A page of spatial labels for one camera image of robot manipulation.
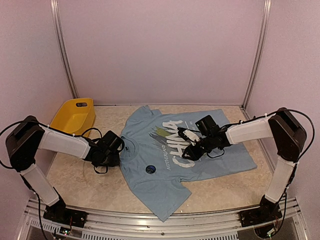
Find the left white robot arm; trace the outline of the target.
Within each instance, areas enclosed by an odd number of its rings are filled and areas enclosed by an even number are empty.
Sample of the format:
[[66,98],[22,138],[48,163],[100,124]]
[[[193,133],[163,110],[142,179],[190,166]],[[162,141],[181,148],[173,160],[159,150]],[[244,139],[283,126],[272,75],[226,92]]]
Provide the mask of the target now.
[[124,141],[110,130],[99,138],[90,139],[52,128],[32,115],[11,124],[11,127],[14,129],[5,139],[10,168],[20,174],[46,206],[51,207],[50,214],[61,223],[70,218],[70,211],[36,164],[37,151],[70,155],[90,162],[94,168],[108,169],[120,164],[120,152],[125,147]]

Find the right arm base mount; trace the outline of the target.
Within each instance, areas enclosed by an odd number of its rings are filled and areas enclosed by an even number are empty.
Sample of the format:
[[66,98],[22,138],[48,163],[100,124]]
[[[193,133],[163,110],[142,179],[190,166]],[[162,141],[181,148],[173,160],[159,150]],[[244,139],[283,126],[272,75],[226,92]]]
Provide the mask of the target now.
[[254,233],[260,239],[270,240],[278,231],[283,214],[279,200],[271,202],[263,196],[258,207],[240,211],[239,217],[242,228],[259,225],[254,228]]

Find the round blue brooch badge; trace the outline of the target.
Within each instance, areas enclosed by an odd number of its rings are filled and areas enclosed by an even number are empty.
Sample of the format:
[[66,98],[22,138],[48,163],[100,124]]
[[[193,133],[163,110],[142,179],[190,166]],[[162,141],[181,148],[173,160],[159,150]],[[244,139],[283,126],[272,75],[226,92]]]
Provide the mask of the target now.
[[154,174],[156,172],[156,167],[154,165],[148,165],[146,166],[145,171],[148,174]]

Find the yellow plastic basket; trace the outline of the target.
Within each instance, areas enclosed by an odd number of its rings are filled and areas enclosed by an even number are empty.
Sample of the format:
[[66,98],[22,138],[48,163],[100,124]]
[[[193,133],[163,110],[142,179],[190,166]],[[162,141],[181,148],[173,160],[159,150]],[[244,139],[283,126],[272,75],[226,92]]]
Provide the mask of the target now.
[[81,135],[93,127],[96,114],[92,98],[66,101],[54,116],[50,127],[68,134]]

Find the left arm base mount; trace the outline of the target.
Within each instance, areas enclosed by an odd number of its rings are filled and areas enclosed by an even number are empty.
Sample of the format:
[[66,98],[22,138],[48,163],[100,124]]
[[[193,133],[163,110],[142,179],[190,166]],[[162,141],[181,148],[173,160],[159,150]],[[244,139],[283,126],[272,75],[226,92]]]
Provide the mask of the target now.
[[46,206],[43,217],[70,227],[84,228],[88,213],[82,210],[68,208],[65,201],[58,194],[58,201],[51,206]]

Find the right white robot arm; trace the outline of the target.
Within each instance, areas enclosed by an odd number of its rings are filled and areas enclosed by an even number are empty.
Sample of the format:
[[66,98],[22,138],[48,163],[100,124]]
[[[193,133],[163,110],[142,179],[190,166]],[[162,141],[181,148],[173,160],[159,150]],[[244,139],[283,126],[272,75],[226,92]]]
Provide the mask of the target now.
[[255,119],[219,126],[207,115],[196,122],[197,130],[178,128],[178,135],[190,145],[182,153],[182,158],[197,161],[215,149],[240,143],[272,139],[277,149],[277,163],[272,180],[263,200],[267,202],[256,210],[256,218],[266,222],[275,212],[275,206],[290,185],[298,162],[303,154],[307,133],[293,116],[295,111],[285,107]]

